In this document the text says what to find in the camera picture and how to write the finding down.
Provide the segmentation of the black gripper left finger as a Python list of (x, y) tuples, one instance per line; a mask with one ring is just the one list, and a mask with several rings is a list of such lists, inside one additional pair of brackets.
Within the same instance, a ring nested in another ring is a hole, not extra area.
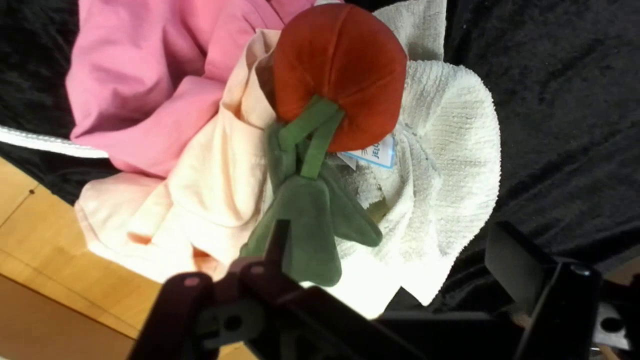
[(259, 360), (375, 360), (368, 321), (323, 288), (303, 288), (266, 262), (224, 279), (170, 277), (128, 360), (221, 360), (245, 343)]

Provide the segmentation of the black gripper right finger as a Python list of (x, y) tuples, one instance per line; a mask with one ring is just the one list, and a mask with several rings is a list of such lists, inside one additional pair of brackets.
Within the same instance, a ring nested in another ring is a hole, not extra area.
[(557, 260), (511, 224), (494, 224), (487, 267), (530, 316), (515, 360), (588, 360), (603, 275), (575, 260)]

